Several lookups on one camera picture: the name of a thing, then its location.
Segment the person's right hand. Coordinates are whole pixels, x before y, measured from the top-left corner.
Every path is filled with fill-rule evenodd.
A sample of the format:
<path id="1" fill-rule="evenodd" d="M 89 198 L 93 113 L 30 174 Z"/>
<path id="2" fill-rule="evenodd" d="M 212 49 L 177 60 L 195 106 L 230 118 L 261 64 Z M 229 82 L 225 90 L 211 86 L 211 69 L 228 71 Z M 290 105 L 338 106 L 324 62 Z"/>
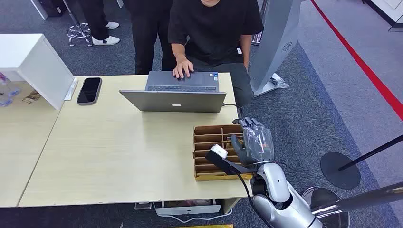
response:
<path id="1" fill-rule="evenodd" d="M 189 78 L 192 72 L 194 72 L 193 63 L 186 58 L 179 59 L 173 70 L 173 77 L 178 79 Z"/>

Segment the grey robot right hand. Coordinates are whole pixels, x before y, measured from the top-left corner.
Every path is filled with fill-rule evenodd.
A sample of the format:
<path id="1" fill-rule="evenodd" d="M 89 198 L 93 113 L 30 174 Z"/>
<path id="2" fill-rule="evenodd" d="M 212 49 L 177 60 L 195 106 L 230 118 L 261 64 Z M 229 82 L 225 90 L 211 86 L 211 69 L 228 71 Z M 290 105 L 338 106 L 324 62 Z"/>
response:
<path id="1" fill-rule="evenodd" d="M 269 128 L 250 117 L 235 119 L 232 123 L 242 127 L 244 145 L 240 144 L 235 135 L 231 136 L 231 145 L 242 164 L 249 166 L 274 161 L 274 146 Z"/>

